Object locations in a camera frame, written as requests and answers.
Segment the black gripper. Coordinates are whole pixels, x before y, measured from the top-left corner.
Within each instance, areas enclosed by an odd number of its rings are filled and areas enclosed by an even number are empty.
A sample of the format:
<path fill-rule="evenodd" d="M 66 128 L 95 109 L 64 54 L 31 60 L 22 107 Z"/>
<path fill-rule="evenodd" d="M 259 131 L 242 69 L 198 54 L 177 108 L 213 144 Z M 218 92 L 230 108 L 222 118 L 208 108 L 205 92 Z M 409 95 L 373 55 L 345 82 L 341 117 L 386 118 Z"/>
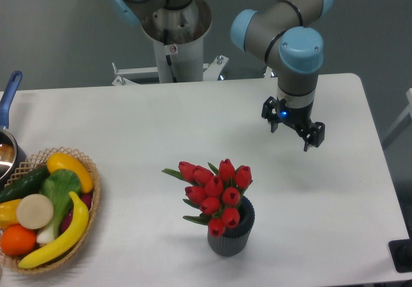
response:
<path fill-rule="evenodd" d="M 297 134 L 304 140 L 304 152 L 309 148 L 318 148 L 324 141 L 325 124 L 312 122 L 311 112 L 313 101 L 304 107 L 288 107 L 287 101 L 282 98 L 268 97 L 263 103 L 261 117 L 270 124 L 270 131 L 274 133 L 279 123 L 296 130 Z"/>

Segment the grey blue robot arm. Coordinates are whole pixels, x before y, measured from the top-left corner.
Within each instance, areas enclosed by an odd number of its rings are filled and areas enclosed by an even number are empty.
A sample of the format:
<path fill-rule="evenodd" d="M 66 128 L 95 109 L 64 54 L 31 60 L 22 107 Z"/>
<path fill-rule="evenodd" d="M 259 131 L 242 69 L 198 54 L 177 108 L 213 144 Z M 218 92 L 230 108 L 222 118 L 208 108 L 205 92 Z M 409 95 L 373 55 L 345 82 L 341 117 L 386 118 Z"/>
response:
<path fill-rule="evenodd" d="M 204 0 L 108 0 L 130 25 L 139 24 L 152 40 L 162 83 L 203 80 L 203 39 L 211 27 Z M 325 125 L 311 119 L 324 43 L 310 28 L 333 0 L 276 0 L 264 12 L 244 10 L 230 28 L 231 41 L 277 75 L 277 95 L 263 104 L 261 116 L 272 130 L 293 129 L 305 147 L 318 147 Z"/>

